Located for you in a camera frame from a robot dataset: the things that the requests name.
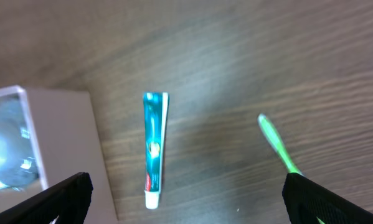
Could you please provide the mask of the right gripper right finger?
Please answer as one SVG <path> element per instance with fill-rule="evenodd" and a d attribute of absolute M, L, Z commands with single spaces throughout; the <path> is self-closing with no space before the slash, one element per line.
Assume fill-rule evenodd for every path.
<path fill-rule="evenodd" d="M 298 173 L 286 175 L 282 196 L 292 224 L 373 224 L 373 213 Z"/>

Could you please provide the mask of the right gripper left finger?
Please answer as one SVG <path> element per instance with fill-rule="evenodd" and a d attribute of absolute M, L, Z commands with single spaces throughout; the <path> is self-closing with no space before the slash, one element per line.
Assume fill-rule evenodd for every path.
<path fill-rule="evenodd" d="M 83 224 L 92 201 L 90 174 L 68 179 L 0 213 L 0 224 Z"/>

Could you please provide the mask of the clear pump bottle dark liquid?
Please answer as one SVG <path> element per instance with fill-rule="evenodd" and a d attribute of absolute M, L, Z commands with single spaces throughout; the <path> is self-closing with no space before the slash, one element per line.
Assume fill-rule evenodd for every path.
<path fill-rule="evenodd" d="M 31 134 L 17 95 L 0 97 L 0 190 L 28 186 L 39 178 Z"/>

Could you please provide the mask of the green toothbrush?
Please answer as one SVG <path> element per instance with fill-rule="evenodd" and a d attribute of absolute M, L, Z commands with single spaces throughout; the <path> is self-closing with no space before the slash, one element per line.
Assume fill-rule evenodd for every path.
<path fill-rule="evenodd" d="M 295 165 L 292 158 L 290 157 L 279 132 L 277 131 L 271 120 L 261 113 L 257 117 L 257 122 L 265 139 L 271 145 L 271 148 L 278 155 L 282 163 L 285 165 L 288 173 L 298 173 L 300 175 L 303 175 L 303 173 L 299 170 L 299 168 Z"/>

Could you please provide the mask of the teal toothpaste tube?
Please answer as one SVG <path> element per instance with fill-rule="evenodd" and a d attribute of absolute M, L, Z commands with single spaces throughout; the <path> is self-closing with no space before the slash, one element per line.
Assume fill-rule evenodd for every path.
<path fill-rule="evenodd" d="M 168 118 L 169 94 L 146 92 L 143 95 L 145 125 L 145 205 L 158 208 L 163 180 L 163 157 Z"/>

